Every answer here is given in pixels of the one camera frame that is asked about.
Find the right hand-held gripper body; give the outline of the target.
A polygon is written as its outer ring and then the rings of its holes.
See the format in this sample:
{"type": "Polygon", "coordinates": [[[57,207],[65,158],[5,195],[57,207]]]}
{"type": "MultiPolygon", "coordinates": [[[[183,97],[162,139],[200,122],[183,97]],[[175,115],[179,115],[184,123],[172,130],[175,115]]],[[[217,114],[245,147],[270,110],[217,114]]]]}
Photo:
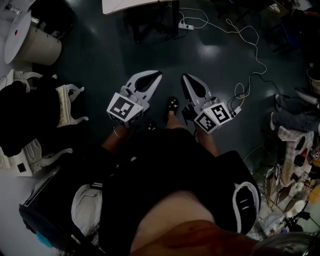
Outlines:
{"type": "Polygon", "coordinates": [[[182,116],[186,123],[193,121],[208,135],[233,119],[226,104],[217,97],[190,101],[182,116]]]}

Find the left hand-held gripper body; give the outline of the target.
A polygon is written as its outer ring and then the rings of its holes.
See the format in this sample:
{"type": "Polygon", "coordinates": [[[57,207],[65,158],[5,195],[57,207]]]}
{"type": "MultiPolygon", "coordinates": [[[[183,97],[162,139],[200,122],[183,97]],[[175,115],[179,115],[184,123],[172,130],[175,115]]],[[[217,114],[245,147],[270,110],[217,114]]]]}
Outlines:
{"type": "Polygon", "coordinates": [[[144,116],[150,104],[142,93],[133,92],[123,86],[119,93],[115,93],[107,107],[109,117],[118,124],[130,128],[144,116]]]}

